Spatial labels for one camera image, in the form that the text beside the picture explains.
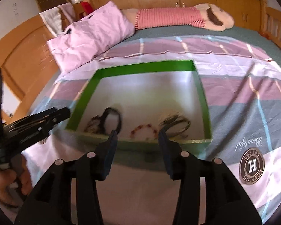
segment gray fabric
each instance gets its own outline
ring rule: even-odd
[[[277,47],[272,41],[269,41],[266,38],[260,36],[256,31],[240,27],[233,27],[232,29],[224,30],[222,32],[194,28],[188,25],[149,28],[136,31],[136,33],[130,38],[127,38],[125,42],[137,40],[140,38],[156,38],[185,35],[214,35],[232,37],[237,40],[241,40],[243,42],[262,48],[281,67],[281,50],[279,47]]]

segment red and white striped fabric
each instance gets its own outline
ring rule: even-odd
[[[204,24],[205,22],[200,11],[195,7],[151,8],[138,10],[135,29],[142,30],[174,25],[191,25],[193,27],[203,28]]]

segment box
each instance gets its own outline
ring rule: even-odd
[[[212,140],[208,107],[203,87],[193,61],[160,61],[99,69],[90,79],[77,101],[66,126],[84,142],[99,144],[108,136],[85,133],[92,117],[113,107],[122,115],[118,148],[124,150],[158,151],[158,140],[150,130],[140,130],[138,138],[130,138],[139,125],[158,128],[164,113],[179,111],[191,121],[184,133],[187,137],[174,141],[184,150],[199,154]],[[115,118],[107,119],[106,129],[116,126]]]

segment wooden bed frame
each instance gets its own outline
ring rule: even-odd
[[[84,13],[81,4],[73,4],[78,16]],[[68,20],[60,10],[62,25]],[[40,15],[37,15],[0,40],[0,68],[3,81],[20,100],[20,105],[12,117],[2,111],[7,124],[26,116],[31,105],[47,82],[57,72],[58,66],[51,55],[47,41],[53,36],[46,28]]]
[[[281,48],[281,12],[261,4],[260,34],[269,37]],[[81,4],[73,4],[77,16],[84,12]],[[62,14],[63,28],[69,25]],[[47,41],[52,37],[40,15],[22,23],[0,40],[0,68],[3,80],[20,100],[16,112],[9,117],[2,111],[6,123],[12,123],[29,113],[30,107],[58,66],[51,55]]]

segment bed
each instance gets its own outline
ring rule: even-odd
[[[37,38],[37,44],[33,45],[39,48],[50,39],[39,18],[31,21],[34,25],[27,32],[23,24],[16,28],[22,37],[4,50],[6,53],[0,54],[4,81],[24,105],[24,110],[12,119],[8,118],[8,122],[25,116],[45,85],[46,90],[34,103],[32,113],[51,107],[69,107],[72,110],[88,80],[100,67],[192,59],[207,95],[213,131],[212,143],[198,157],[223,159],[239,178],[242,154],[250,147],[259,148],[266,163],[264,173],[257,183],[244,184],[243,187],[263,222],[269,219],[281,202],[281,50],[272,41],[257,32],[238,27],[223,32],[190,26],[145,29],[57,79],[52,77],[56,77],[58,67],[48,55],[46,66],[41,71],[38,69],[37,77],[33,75],[33,86],[27,89],[19,80],[23,78],[21,72],[11,70],[7,73],[6,70],[9,60],[21,56],[27,46],[25,41]],[[36,144],[23,154],[35,184],[56,159],[75,160],[93,149],[94,146],[78,142],[75,136],[64,130],[64,125],[59,125],[45,144]],[[106,224],[171,224],[179,185],[178,181],[168,178],[159,153],[118,150],[107,180],[97,183],[104,221]],[[75,213],[72,222],[77,222]]]

